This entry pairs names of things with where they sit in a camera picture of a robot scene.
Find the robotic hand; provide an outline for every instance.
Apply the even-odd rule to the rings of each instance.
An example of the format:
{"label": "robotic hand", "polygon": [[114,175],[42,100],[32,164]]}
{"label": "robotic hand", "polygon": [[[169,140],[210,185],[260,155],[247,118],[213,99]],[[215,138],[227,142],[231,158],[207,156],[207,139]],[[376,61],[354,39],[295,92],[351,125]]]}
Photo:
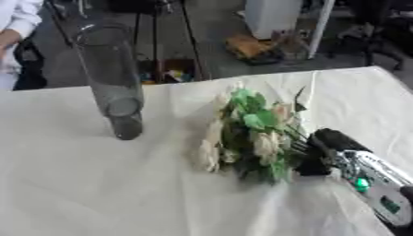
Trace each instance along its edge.
{"label": "robotic hand", "polygon": [[307,160],[296,169],[301,175],[328,175],[332,168],[340,169],[342,178],[394,235],[413,235],[412,178],[350,137],[330,129],[312,134],[305,153]]}

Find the green led light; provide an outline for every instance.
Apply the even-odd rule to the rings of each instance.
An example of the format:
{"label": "green led light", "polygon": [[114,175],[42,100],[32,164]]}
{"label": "green led light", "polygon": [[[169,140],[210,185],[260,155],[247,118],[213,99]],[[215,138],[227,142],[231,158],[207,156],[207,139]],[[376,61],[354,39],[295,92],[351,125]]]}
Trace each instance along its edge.
{"label": "green led light", "polygon": [[364,178],[358,178],[357,181],[354,183],[356,190],[360,193],[365,193],[370,188],[369,182]]}

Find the white cabinet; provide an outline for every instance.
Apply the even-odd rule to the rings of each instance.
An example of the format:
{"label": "white cabinet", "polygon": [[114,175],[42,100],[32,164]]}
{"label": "white cabinet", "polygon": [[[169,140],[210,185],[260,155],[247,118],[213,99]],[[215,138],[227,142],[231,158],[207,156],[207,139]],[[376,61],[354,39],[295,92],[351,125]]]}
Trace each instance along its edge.
{"label": "white cabinet", "polygon": [[245,21],[255,38],[270,39],[273,31],[292,30],[302,0],[247,0]]}

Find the artificial flower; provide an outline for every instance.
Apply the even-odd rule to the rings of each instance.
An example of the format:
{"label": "artificial flower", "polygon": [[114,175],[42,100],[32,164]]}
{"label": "artificial flower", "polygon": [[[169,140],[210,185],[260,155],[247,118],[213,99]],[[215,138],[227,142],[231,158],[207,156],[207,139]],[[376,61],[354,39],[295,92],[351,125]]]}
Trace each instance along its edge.
{"label": "artificial flower", "polygon": [[206,140],[212,145],[216,145],[221,142],[221,134],[224,123],[221,120],[216,119],[211,123],[206,131]]}
{"label": "artificial flower", "polygon": [[199,164],[206,171],[214,172],[219,170],[219,150],[207,140],[202,141],[198,153]]}
{"label": "artificial flower", "polygon": [[223,109],[225,109],[228,105],[228,103],[230,103],[230,98],[231,95],[229,92],[221,92],[217,95],[217,97],[215,97],[214,99],[214,106],[215,109],[220,112]]}
{"label": "artificial flower", "polygon": [[227,88],[227,94],[230,94],[230,95],[231,95],[232,92],[235,92],[235,91],[237,91],[238,89],[245,89],[245,85],[243,84],[242,81],[238,81],[238,82],[236,82],[235,84],[229,86],[229,87]]}
{"label": "artificial flower", "polygon": [[278,134],[274,131],[271,132],[271,134],[259,133],[254,141],[254,154],[263,160],[275,157],[278,153],[278,149]]}
{"label": "artificial flower", "polygon": [[227,149],[227,150],[224,151],[224,155],[222,156],[222,160],[224,162],[227,162],[227,163],[235,163],[235,161],[237,161],[238,157],[239,157],[238,153]]}
{"label": "artificial flower", "polygon": [[294,114],[293,106],[287,103],[277,103],[274,105],[272,113],[278,118],[279,122],[289,124]]}

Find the flower bouquet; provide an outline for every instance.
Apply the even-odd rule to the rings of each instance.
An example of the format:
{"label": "flower bouquet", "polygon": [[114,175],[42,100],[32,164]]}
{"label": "flower bouquet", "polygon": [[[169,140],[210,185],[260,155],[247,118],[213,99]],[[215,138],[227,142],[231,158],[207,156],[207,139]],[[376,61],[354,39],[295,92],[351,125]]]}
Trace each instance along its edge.
{"label": "flower bouquet", "polygon": [[296,100],[268,103],[242,84],[217,95],[217,117],[199,148],[200,164],[210,172],[233,168],[242,180],[252,174],[270,183],[286,177],[300,164],[291,144],[300,139],[297,114],[305,109]]}

